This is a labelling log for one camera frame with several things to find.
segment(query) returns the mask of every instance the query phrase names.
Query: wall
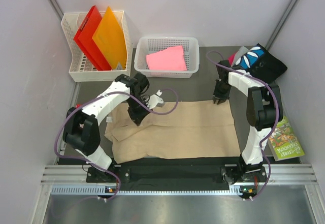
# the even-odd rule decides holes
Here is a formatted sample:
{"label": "wall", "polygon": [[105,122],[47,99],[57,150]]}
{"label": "wall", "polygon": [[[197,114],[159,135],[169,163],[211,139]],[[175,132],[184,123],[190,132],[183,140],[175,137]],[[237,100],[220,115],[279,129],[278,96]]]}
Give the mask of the wall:
{"label": "wall", "polygon": [[64,12],[125,10],[142,36],[192,36],[201,46],[265,45],[290,0],[57,0]]}
{"label": "wall", "polygon": [[0,0],[0,216],[27,223],[74,83],[71,55],[47,0]]}
{"label": "wall", "polygon": [[325,195],[325,0],[299,0],[271,53],[288,71],[279,79],[282,101]]}

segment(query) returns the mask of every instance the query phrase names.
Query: red board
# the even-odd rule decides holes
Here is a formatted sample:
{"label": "red board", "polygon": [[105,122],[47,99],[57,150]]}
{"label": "red board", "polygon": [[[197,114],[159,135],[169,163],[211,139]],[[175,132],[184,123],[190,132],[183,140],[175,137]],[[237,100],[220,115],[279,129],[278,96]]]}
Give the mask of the red board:
{"label": "red board", "polygon": [[96,6],[93,6],[80,25],[74,41],[98,71],[107,71],[112,70],[112,68],[92,40],[92,36],[101,20],[100,12]]}

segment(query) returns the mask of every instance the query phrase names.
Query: blue and white pattern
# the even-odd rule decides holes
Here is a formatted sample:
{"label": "blue and white pattern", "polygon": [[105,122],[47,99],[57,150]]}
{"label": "blue and white pattern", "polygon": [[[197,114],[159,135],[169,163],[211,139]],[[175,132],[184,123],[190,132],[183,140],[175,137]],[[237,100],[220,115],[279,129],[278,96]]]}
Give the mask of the blue and white pattern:
{"label": "blue and white pattern", "polygon": [[255,46],[251,48],[246,54],[241,56],[235,62],[235,65],[240,65],[243,69],[250,68],[264,53],[265,52],[260,46]]}

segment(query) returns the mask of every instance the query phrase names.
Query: white basket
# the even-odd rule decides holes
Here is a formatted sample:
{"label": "white basket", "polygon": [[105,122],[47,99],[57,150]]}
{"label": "white basket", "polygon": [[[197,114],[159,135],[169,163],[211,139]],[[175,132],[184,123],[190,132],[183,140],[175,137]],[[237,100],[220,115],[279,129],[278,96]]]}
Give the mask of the white basket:
{"label": "white basket", "polygon": [[97,69],[91,64],[91,62],[87,59],[87,57],[73,40],[79,26],[86,17],[87,13],[83,12],[64,14],[61,26],[72,53],[72,63],[69,69],[69,74],[76,82],[113,81],[117,76],[121,74],[126,74],[128,76],[130,75],[132,62],[132,44],[128,33],[125,14],[124,11],[113,13],[124,32],[127,51],[125,70],[97,71]]}
{"label": "white basket", "polygon": [[[179,45],[183,46],[187,71],[150,70],[148,68],[146,55]],[[190,37],[142,37],[138,42],[134,61],[134,68],[147,77],[189,78],[199,69],[199,43],[197,39]]]}

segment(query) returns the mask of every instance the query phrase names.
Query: green book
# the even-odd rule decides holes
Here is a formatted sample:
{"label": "green book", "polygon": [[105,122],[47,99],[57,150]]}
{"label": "green book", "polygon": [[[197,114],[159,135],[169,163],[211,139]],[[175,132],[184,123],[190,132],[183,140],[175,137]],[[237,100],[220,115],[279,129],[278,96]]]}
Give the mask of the green book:
{"label": "green book", "polygon": [[276,161],[305,155],[286,116],[278,123],[268,140],[268,144]]}

